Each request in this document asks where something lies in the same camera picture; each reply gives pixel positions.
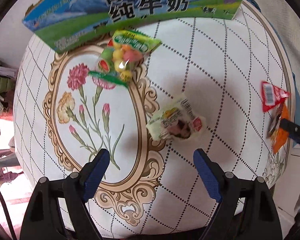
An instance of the blue gripper pad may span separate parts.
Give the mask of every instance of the blue gripper pad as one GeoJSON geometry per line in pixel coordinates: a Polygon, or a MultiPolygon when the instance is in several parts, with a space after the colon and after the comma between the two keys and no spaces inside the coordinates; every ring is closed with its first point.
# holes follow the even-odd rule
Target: blue gripper pad
{"type": "Polygon", "coordinates": [[[106,170],[110,163],[110,155],[107,150],[105,150],[104,154],[98,161],[97,165],[94,167],[90,176],[84,183],[85,192],[83,194],[83,200],[87,202],[90,198],[93,198],[99,184],[106,173],[106,170]]]}
{"type": "Polygon", "coordinates": [[[195,150],[193,153],[193,162],[210,198],[213,198],[220,203],[222,196],[219,191],[219,183],[198,150],[195,150]]]}

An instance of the table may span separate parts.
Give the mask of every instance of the table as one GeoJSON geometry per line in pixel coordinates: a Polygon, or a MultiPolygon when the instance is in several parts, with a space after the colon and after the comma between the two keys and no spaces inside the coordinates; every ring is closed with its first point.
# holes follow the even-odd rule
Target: table
{"type": "MultiPolygon", "coordinates": [[[[34,187],[42,176],[65,178],[103,147],[111,162],[87,208],[105,237],[164,234],[208,225],[216,208],[193,165],[202,147],[224,171],[263,176],[269,187],[283,173],[290,140],[273,155],[271,120],[261,110],[266,80],[291,93],[284,49],[267,20],[244,1],[233,21],[183,18],[138,28],[163,44],[136,68],[130,88],[86,77],[107,39],[55,54],[35,35],[26,49],[14,98],[16,154],[34,187]],[[152,141],[146,122],[184,92],[207,119],[198,142],[152,141]]],[[[244,199],[239,200],[237,213],[244,199]]],[[[61,212],[73,229],[64,201],[61,212]]]]}

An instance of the blue and green box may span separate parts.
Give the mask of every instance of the blue and green box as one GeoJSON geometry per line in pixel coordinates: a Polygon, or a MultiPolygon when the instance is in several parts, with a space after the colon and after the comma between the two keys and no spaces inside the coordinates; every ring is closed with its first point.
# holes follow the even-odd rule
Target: blue and green box
{"type": "Polygon", "coordinates": [[[61,53],[107,32],[180,17],[233,19],[242,0],[40,0],[23,24],[61,53]]]}

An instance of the silver screw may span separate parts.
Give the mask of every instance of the silver screw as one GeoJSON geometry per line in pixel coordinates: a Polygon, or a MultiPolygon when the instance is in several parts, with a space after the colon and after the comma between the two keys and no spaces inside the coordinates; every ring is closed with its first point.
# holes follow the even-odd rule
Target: silver screw
{"type": "Polygon", "coordinates": [[[47,181],[47,177],[42,177],[39,179],[40,183],[45,183],[47,181]]]}
{"type": "Polygon", "coordinates": [[[75,178],[77,178],[78,176],[79,176],[79,173],[78,173],[78,172],[73,172],[73,173],[70,174],[70,178],[72,178],[72,179],[75,179],[75,178]]]}
{"type": "Polygon", "coordinates": [[[257,181],[259,181],[260,183],[264,183],[265,180],[263,179],[263,177],[257,177],[257,181]]]}
{"type": "Polygon", "coordinates": [[[232,179],[232,178],[233,178],[233,176],[234,176],[234,175],[233,175],[233,173],[232,173],[232,172],[229,172],[229,171],[228,171],[228,172],[226,172],[226,174],[225,174],[225,175],[226,175],[226,177],[227,177],[227,178],[229,178],[229,179],[232,179]]]}

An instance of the gold scrollwork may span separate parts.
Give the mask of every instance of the gold scrollwork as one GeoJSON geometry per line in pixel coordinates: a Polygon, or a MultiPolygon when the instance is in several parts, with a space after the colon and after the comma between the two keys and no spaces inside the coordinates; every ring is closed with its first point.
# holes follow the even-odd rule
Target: gold scrollwork
{"type": "MultiPolygon", "coordinates": [[[[44,116],[48,125],[48,135],[54,146],[59,164],[67,170],[80,170],[82,167],[72,158],[60,139],[56,126],[55,105],[57,92],[63,69],[69,60],[82,54],[100,55],[100,40],[72,51],[55,54],[48,78],[49,92],[43,102],[44,116]]],[[[146,77],[147,69],[140,64],[134,70],[134,77],[129,93],[137,116],[138,151],[137,158],[130,174],[120,182],[102,181],[95,194],[97,204],[105,209],[113,208],[120,218],[132,226],[140,223],[144,215],[143,204],[150,203],[156,197],[155,187],[159,185],[159,177],[164,171],[164,162],[159,153],[165,141],[152,141],[146,130],[146,116],[159,109],[156,102],[156,91],[150,86],[146,77]]]]}

